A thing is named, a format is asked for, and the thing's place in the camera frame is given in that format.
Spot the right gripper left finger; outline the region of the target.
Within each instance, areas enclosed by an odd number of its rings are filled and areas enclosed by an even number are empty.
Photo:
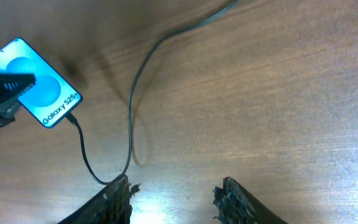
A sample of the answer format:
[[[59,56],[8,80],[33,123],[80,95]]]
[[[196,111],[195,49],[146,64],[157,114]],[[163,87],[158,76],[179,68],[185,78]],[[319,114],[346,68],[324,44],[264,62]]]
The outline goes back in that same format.
[[[130,224],[130,199],[140,191],[121,174],[58,224]]]

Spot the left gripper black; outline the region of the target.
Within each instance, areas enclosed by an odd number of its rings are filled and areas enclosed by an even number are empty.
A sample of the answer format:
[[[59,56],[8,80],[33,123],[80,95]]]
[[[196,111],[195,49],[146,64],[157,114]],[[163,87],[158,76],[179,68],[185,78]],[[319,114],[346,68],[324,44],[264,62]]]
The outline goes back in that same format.
[[[31,73],[0,73],[0,127],[13,123],[20,107],[18,98],[35,85]]]

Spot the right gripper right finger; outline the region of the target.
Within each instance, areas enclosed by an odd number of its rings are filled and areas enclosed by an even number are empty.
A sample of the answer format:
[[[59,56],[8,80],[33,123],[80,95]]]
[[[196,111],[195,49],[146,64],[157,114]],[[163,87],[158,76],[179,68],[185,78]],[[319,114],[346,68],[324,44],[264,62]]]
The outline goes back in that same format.
[[[288,224],[232,177],[223,178],[223,186],[213,192],[219,210],[213,219],[223,224]]]

